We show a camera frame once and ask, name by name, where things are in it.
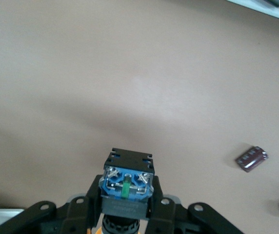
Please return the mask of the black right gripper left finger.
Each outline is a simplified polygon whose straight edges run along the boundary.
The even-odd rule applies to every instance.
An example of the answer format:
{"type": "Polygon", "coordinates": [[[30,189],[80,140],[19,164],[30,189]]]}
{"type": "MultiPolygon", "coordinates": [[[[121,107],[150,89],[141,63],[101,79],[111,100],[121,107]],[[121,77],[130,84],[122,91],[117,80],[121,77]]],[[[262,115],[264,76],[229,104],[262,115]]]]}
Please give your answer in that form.
{"type": "Polygon", "coordinates": [[[96,227],[101,214],[97,175],[85,195],[61,207],[40,201],[0,224],[0,234],[86,234],[96,227]]]}

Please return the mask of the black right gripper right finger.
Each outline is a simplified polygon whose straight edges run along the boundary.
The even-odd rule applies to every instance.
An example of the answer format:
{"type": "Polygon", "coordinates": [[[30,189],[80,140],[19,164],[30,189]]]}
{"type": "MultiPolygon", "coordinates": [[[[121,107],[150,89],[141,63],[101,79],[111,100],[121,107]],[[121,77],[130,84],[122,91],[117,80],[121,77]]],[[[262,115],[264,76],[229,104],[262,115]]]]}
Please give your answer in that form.
{"type": "Polygon", "coordinates": [[[242,231],[203,202],[188,208],[164,196],[159,177],[153,178],[154,193],[145,232],[147,234],[241,234],[242,231]]]}

